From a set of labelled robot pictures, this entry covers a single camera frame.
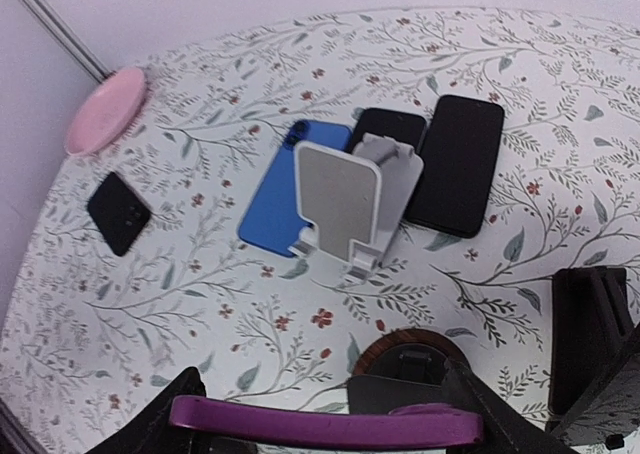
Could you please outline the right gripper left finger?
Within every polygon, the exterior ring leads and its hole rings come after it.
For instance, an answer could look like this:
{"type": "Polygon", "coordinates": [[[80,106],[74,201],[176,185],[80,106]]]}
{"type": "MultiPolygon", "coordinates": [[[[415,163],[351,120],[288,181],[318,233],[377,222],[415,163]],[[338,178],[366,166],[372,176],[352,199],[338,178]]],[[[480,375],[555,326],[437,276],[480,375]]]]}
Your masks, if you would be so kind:
{"type": "Polygon", "coordinates": [[[96,445],[92,452],[211,453],[211,435],[169,425],[173,400],[180,395],[206,395],[205,386],[196,367],[184,369],[137,416],[118,432],[96,445]]]}

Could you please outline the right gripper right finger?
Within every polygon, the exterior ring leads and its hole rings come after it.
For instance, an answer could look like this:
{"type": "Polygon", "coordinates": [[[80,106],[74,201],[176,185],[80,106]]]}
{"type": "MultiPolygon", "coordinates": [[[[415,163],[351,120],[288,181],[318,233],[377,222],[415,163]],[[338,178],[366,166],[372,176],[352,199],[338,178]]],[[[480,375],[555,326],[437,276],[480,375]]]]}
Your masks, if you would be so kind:
{"type": "Polygon", "coordinates": [[[462,362],[449,358],[442,381],[445,399],[454,407],[477,413],[484,440],[447,453],[573,454],[575,450],[532,425],[462,362]]]}

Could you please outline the pink phone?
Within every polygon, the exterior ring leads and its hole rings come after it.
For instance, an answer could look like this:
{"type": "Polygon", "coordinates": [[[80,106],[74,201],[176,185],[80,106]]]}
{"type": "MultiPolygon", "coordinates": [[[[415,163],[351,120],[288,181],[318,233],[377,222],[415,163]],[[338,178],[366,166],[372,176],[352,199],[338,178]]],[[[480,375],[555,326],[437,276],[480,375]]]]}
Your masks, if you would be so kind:
{"type": "Polygon", "coordinates": [[[447,404],[423,404],[384,415],[299,412],[178,396],[169,424],[225,437],[285,447],[394,451],[480,444],[480,415],[447,404]]]}

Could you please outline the blue phone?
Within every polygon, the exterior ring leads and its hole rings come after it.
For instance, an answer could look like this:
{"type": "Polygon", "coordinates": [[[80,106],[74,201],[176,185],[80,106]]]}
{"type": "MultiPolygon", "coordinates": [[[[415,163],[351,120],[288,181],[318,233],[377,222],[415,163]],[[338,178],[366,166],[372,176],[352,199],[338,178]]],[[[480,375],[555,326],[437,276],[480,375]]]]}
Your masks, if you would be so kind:
{"type": "Polygon", "coordinates": [[[294,148],[310,141],[345,150],[351,129],[344,125],[298,120],[289,129],[259,183],[239,224],[239,238],[255,247],[290,257],[289,247],[308,226],[297,213],[294,148]]]}

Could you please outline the white grey phone stand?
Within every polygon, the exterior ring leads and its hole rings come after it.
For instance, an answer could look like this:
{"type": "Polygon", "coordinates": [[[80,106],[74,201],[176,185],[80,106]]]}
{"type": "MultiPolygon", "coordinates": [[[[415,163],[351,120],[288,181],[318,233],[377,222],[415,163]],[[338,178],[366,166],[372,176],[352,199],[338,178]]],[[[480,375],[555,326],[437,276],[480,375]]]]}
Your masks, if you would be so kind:
{"type": "Polygon", "coordinates": [[[361,283],[382,262],[421,178],[414,147],[371,133],[351,153],[302,141],[294,149],[296,208],[309,225],[289,246],[346,265],[344,279],[361,283]]]}

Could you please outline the black phone teal edge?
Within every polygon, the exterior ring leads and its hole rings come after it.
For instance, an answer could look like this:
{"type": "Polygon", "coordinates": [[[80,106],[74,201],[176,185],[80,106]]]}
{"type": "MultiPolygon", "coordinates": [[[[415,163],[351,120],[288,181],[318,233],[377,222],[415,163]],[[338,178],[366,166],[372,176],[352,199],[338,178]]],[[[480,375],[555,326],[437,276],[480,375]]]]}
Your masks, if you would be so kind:
{"type": "Polygon", "coordinates": [[[391,137],[398,142],[411,145],[418,152],[422,147],[426,130],[427,122],[421,115],[367,108],[358,118],[346,152],[351,153],[366,133],[391,137]]]}

